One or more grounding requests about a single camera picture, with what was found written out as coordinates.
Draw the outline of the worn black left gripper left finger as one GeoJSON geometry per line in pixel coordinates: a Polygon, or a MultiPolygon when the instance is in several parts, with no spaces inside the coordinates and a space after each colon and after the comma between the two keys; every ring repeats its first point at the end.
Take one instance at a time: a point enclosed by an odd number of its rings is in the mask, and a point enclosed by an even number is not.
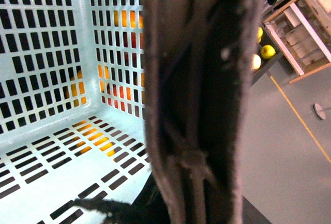
{"type": "Polygon", "coordinates": [[[166,214],[150,206],[137,206],[114,200],[75,199],[73,205],[106,214],[102,223],[165,223],[166,214]]]}

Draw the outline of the worn black left gripper right finger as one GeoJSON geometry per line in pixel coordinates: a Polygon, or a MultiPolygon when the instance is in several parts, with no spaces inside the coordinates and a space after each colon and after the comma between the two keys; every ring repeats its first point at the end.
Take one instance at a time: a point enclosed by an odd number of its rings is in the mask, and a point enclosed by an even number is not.
{"type": "Polygon", "coordinates": [[[242,223],[240,160],[264,0],[143,0],[145,132],[171,223],[242,223]]]}

